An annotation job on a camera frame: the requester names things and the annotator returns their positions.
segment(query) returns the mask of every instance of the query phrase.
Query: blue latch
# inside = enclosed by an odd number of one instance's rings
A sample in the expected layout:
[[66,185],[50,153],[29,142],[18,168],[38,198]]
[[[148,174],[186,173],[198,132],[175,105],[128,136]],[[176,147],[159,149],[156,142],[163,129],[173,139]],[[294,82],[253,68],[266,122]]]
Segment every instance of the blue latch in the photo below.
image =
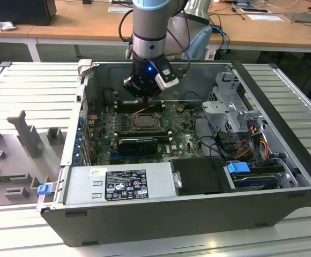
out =
[[52,185],[40,185],[37,191],[38,195],[52,194]]
[[230,173],[250,172],[250,168],[246,162],[231,162],[227,165],[227,169]]

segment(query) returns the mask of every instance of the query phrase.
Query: warning label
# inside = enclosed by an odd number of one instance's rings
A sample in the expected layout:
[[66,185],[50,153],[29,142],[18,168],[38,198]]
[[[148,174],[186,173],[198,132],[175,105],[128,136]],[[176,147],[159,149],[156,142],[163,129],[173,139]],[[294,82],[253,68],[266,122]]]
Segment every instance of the warning label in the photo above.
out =
[[106,172],[107,201],[148,198],[147,188],[146,170]]

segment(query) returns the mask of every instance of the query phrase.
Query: metal bracket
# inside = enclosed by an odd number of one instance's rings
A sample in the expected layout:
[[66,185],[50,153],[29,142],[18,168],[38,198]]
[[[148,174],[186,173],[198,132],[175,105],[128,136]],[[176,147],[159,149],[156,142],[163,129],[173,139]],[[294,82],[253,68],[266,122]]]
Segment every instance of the metal bracket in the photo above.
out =
[[78,76],[85,77],[86,75],[92,73],[92,59],[82,59],[78,62]]

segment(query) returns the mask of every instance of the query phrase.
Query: black cover plate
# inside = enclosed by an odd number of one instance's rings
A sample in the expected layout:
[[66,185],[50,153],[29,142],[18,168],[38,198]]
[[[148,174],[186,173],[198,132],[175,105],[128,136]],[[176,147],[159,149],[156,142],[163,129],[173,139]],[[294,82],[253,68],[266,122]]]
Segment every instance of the black cover plate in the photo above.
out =
[[220,158],[188,158],[171,160],[173,171],[180,174],[179,195],[217,194],[230,192]]

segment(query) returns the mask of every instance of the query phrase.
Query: workbench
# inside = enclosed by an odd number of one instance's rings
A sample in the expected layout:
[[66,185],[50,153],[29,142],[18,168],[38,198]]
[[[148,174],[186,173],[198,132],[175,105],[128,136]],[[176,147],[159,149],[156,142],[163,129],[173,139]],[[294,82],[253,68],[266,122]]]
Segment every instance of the workbench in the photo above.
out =
[[[271,4],[288,7],[292,1],[271,0]],[[217,14],[235,14],[230,4],[213,3],[210,12]],[[275,9],[267,7],[272,12],[306,12],[311,2],[299,0],[290,9]],[[14,31],[0,32],[0,42],[24,43],[28,46],[34,62],[40,61],[38,44],[74,44],[96,46],[124,46],[120,40],[117,27],[122,13],[108,12],[108,3],[94,2],[82,4],[81,1],[66,2],[56,0],[57,13],[49,26],[17,25]],[[311,26],[291,23],[283,14],[278,14],[284,22],[256,21],[244,15],[246,20],[238,15],[220,16],[224,31],[230,38],[230,49],[311,52]],[[216,15],[211,16],[219,24]],[[132,33],[132,15],[127,17],[123,35]],[[213,34],[210,39],[210,49],[217,49],[221,44],[221,36]]]

